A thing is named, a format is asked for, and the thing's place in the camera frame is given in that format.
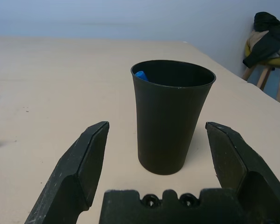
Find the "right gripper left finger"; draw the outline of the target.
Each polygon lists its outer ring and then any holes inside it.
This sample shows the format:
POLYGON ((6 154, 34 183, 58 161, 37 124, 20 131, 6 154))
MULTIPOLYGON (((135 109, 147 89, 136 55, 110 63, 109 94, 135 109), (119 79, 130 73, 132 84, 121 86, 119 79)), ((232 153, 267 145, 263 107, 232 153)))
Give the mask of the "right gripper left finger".
POLYGON ((75 224, 89 210, 100 179, 109 122, 88 127, 57 162, 27 224, 75 224))

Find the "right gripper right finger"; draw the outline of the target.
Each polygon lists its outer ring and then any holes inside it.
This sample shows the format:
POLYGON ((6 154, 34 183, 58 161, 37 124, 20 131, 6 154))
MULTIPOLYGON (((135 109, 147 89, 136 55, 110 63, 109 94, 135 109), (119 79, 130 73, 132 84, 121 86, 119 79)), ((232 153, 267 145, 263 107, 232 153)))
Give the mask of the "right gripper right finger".
POLYGON ((280 181, 242 136, 215 122, 205 125, 222 188, 233 189, 250 224, 280 224, 280 181))

